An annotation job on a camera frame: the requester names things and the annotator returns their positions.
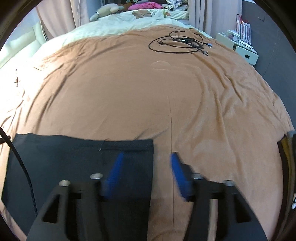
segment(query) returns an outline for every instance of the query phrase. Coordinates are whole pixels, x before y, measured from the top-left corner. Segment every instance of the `orange blanket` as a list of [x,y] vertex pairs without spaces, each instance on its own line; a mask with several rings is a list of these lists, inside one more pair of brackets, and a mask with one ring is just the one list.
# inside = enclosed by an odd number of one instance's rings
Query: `orange blanket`
[[[162,25],[83,39],[27,64],[18,70],[22,103],[4,127],[11,136],[153,138],[148,240],[182,240],[189,220],[192,205],[176,188],[171,152],[209,180],[234,180],[270,238],[283,189],[277,141],[293,129],[289,115],[255,69],[215,39],[205,38],[213,44],[205,47],[209,56],[148,49],[173,30]],[[184,31],[195,37],[195,30]],[[0,157],[4,167],[7,149]]]

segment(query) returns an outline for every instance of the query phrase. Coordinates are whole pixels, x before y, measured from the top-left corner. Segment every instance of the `curtain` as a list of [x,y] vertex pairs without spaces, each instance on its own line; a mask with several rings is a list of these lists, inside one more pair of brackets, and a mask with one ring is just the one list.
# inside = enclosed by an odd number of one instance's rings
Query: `curtain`
[[36,9],[48,39],[89,23],[86,0],[43,0]]
[[242,0],[189,0],[189,23],[212,37],[235,30],[236,14],[242,14]]

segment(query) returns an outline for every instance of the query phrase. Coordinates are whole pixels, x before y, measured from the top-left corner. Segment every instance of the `white headboard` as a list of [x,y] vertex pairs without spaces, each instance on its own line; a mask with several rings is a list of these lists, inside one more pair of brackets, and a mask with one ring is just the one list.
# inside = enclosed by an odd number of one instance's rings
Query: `white headboard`
[[7,41],[0,50],[0,79],[12,73],[15,74],[17,66],[31,58],[45,42],[40,22],[17,39]]

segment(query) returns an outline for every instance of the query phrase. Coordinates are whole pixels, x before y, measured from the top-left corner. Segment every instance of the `striped bag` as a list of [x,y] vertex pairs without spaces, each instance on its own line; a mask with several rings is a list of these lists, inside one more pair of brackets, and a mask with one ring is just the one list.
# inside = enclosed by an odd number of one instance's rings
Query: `striped bag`
[[242,41],[251,45],[251,25],[245,23],[239,14],[237,14],[236,31],[240,35],[240,39]]

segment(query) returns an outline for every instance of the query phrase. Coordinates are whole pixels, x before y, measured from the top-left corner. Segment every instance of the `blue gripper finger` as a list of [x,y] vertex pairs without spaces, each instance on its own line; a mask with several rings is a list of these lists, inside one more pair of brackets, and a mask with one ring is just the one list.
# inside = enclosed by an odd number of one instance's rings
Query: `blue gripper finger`
[[177,152],[172,153],[171,163],[181,196],[189,202],[193,197],[192,168],[181,162]]
[[107,199],[111,199],[114,196],[115,187],[119,182],[120,171],[123,164],[123,152],[121,152],[110,171],[109,177],[104,182],[104,194]]

